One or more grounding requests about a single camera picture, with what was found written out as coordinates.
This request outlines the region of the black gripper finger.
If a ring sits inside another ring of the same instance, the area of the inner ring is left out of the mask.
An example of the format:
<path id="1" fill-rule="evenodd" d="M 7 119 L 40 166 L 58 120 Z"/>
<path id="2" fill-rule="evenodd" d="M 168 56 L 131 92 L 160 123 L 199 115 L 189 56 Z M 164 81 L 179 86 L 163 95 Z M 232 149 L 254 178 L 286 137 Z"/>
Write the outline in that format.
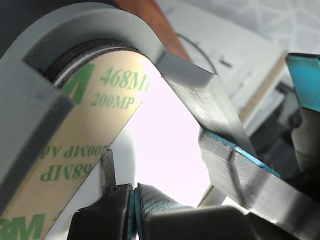
<path id="1" fill-rule="evenodd" d="M 144 225 L 147 218 L 151 215 L 193 208 L 192 206 L 175 201 L 152 185 L 138 183 L 134 189 L 134 210 L 139 239 L 145 239 Z"/>
<path id="2" fill-rule="evenodd" d="M 133 189 L 117 185 L 90 206 L 77 210 L 69 227 L 71 240 L 130 240 L 133 229 Z"/>

